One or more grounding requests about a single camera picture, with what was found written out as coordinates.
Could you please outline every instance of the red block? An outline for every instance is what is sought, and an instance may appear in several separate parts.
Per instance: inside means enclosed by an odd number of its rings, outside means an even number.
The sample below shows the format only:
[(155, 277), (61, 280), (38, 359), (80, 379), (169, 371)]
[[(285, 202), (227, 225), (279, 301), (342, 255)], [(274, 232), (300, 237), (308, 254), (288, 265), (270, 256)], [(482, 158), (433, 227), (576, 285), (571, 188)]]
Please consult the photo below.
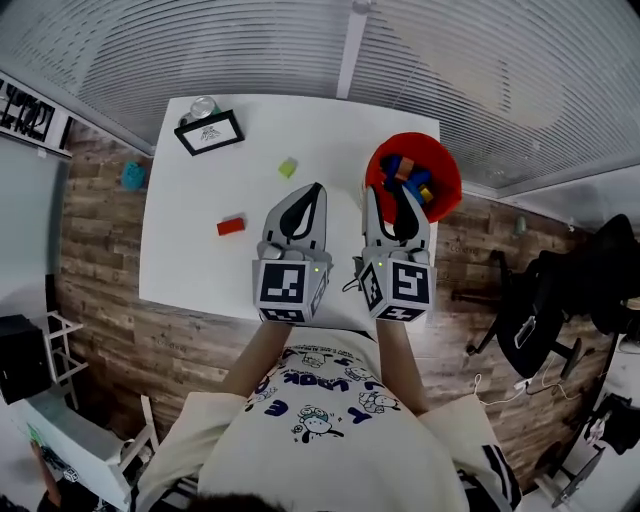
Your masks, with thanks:
[(218, 234), (220, 236), (235, 233), (236, 231), (244, 231), (244, 219), (242, 217), (218, 223)]

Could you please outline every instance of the red bowl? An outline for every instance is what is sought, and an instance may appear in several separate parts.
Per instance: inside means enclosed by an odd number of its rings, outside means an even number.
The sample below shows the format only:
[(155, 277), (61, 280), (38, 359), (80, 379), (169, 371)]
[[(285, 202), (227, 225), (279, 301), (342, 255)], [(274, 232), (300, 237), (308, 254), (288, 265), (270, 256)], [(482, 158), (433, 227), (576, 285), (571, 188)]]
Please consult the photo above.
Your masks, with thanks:
[(380, 159), (394, 154), (410, 158), (418, 166), (431, 171), (428, 188), (433, 199), (422, 207), (429, 222), (443, 219), (462, 200), (460, 172), (447, 149), (424, 133), (398, 133), (373, 154), (364, 180), (365, 187), (373, 186), (378, 193), (382, 216), (386, 222), (393, 224), (396, 220), (396, 201), (393, 194), (384, 189), (386, 175), (380, 167)]

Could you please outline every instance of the picture frame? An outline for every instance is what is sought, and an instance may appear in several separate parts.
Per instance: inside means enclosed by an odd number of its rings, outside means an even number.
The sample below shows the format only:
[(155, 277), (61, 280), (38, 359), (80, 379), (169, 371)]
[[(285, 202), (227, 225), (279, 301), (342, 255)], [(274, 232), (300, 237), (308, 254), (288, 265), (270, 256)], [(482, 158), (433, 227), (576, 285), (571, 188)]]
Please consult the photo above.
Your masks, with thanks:
[(244, 140), (233, 110), (179, 126), (173, 132), (191, 156)]

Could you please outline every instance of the hand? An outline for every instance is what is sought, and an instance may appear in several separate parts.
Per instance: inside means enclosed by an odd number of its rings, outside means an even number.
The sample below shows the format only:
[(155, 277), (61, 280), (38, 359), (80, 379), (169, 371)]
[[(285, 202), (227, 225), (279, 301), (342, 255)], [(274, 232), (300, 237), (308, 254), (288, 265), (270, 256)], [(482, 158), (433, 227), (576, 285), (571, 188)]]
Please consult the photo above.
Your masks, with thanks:
[(42, 459), (42, 448), (40, 448), (40, 445), (33, 439), (31, 440), (31, 451), (38, 459)]

